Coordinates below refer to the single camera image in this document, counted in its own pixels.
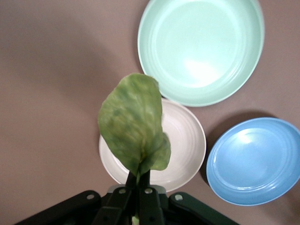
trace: plate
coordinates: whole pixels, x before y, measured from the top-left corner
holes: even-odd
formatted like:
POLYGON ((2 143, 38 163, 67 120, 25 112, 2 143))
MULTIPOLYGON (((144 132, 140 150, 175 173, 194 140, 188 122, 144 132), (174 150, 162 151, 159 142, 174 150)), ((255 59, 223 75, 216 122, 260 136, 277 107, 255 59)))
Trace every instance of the plate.
POLYGON ((225 132, 208 157, 212 190, 236 205, 275 200, 300 178, 300 132, 277 118, 257 118, 225 132))
POLYGON ((254 71, 264 43, 256 0, 150 0, 142 15, 138 54, 161 94, 185 106, 206 106, 235 93, 254 71))
MULTIPOLYGON (((184 106, 162 99, 163 131, 171 143, 171 157, 163 171, 151 170, 150 184, 163 186, 167 192, 189 182, 203 163, 206 139, 199 120, 184 106)), ((128 170, 109 150, 102 136, 99 139, 101 161, 110 176, 125 184, 128 170)))

